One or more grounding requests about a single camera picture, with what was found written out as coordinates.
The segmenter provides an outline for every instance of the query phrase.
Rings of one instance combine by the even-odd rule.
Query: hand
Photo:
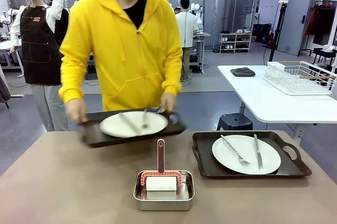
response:
[[[83,99],[71,99],[65,104],[67,116],[77,124],[87,122],[86,106]]]
[[[161,111],[173,112],[176,106],[176,99],[172,93],[164,93],[161,98]]]
[[[14,53],[17,50],[17,46],[12,46],[11,47],[11,54]]]

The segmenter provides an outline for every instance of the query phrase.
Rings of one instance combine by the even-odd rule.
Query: door handle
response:
[[[302,24],[304,24],[304,23],[305,23],[305,18],[306,18],[306,15],[303,15],[303,17],[302,17],[302,21],[301,21],[301,23],[302,23]]]

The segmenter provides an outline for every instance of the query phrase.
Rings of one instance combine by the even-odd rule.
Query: white plate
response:
[[[230,146],[222,139],[217,139],[212,146],[214,157],[225,167],[243,174],[269,174],[277,170],[281,165],[279,153],[269,144],[257,140],[262,157],[263,168],[259,170],[257,154],[254,145],[254,138],[245,135],[228,135],[226,140],[235,150],[251,164],[247,167],[241,165],[237,160],[237,155]]]
[[[124,112],[123,115],[128,118],[141,132],[137,134],[120,116],[120,114],[113,115],[106,118],[100,123],[100,129],[103,133],[120,138],[129,138],[139,135],[154,134],[162,131],[169,123],[164,116],[148,112],[147,123],[148,127],[145,129],[143,125],[143,111]]]

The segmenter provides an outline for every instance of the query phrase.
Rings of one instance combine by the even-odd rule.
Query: white wire dish rack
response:
[[[330,95],[336,77],[308,62],[268,62],[264,79],[288,95]]]

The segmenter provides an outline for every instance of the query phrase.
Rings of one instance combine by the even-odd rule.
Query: brown table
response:
[[[156,168],[155,140],[89,149],[76,132],[55,132],[0,177],[0,223],[336,223],[337,186],[300,147],[313,172],[305,179],[213,181],[200,176],[191,136],[166,138],[166,167],[194,175],[196,197],[188,212],[136,208],[135,177]]]

